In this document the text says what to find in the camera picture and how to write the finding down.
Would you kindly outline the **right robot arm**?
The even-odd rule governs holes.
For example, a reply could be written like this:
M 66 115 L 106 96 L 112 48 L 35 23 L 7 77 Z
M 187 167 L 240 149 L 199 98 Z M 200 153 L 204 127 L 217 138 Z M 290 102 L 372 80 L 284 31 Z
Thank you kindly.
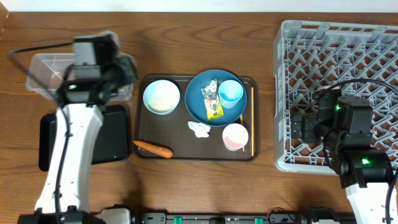
M 292 139 L 322 145 L 326 164 L 339 176 L 357 223 L 397 223 L 397 172 L 389 156 L 371 145 L 370 102 L 343 95 L 345 84 L 317 90 L 317 112 L 293 114 Z

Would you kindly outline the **yellow snack wrapper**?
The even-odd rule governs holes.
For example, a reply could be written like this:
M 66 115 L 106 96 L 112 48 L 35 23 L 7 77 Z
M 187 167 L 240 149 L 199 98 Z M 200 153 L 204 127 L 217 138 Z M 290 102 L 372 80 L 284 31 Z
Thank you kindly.
M 206 116 L 208 120 L 224 116 L 223 107 L 218 96 L 218 79 L 211 80 L 210 84 L 201 89 L 204 97 Z

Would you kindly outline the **white paper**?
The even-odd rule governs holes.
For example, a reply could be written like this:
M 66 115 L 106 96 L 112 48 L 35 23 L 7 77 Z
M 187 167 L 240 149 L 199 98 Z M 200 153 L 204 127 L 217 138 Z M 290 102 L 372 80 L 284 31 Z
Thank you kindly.
M 188 122 L 188 127 L 195 133 L 197 138 L 208 138 L 211 127 L 194 121 Z

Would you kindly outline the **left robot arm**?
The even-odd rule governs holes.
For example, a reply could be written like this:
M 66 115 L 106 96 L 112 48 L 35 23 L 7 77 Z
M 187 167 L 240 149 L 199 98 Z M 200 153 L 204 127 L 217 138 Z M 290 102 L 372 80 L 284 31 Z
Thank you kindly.
M 114 91 L 137 81 L 136 61 L 120 53 L 110 63 L 84 63 L 82 75 L 57 90 L 57 132 L 49 172 L 35 212 L 19 223 L 131 223 L 127 208 L 90 213 L 89 181 L 103 111 Z

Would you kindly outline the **pink cup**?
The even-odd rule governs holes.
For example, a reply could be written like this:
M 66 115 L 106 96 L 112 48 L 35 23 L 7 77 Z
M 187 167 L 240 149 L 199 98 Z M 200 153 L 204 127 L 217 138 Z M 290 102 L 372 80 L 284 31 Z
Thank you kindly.
M 248 143 L 249 134 L 243 125 L 232 123 L 224 128 L 222 139 L 225 148 L 229 151 L 237 151 Z

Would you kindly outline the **dark blue plate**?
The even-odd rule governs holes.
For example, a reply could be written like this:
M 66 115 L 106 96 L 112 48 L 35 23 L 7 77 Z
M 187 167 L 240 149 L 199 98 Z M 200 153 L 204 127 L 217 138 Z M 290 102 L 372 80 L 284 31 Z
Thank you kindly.
M 224 116 L 209 120 L 207 118 L 205 98 L 201 89 L 210 84 L 215 78 L 218 79 L 218 86 L 228 80 L 234 80 L 242 88 L 242 97 L 237 104 L 230 109 L 223 108 Z M 226 126 L 235 122 L 244 112 L 247 103 L 247 93 L 242 81 L 234 74 L 225 70 L 207 70 L 194 76 L 185 90 L 185 104 L 188 112 L 200 123 L 208 126 Z

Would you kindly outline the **light blue cup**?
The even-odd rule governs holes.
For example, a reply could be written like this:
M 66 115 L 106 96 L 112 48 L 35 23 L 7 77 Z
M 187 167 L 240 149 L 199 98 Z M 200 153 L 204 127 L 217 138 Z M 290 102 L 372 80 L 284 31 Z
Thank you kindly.
M 234 108 L 243 97 L 243 87 L 235 80 L 226 80 L 218 88 L 218 94 L 222 107 Z

